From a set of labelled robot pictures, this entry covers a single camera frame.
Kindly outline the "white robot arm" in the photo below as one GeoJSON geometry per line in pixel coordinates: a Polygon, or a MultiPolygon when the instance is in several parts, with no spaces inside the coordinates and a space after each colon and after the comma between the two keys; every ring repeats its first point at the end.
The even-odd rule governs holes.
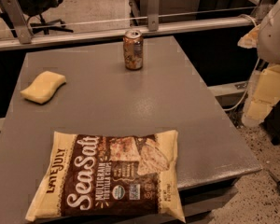
{"type": "Polygon", "coordinates": [[[238,46],[256,48],[258,57],[269,65],[253,71],[247,85],[242,123],[254,127],[261,124],[280,101],[280,0],[261,24],[242,36],[238,46]]]}

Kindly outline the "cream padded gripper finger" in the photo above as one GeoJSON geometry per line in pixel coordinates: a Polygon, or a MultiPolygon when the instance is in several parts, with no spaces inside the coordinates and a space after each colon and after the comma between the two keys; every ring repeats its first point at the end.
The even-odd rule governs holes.
{"type": "Polygon", "coordinates": [[[276,105],[280,101],[280,64],[261,72],[253,98],[269,105],[276,105]]]}
{"type": "Polygon", "coordinates": [[[246,100],[243,109],[242,123],[246,127],[256,127],[260,125],[273,110],[268,103],[254,100],[246,100]]]}

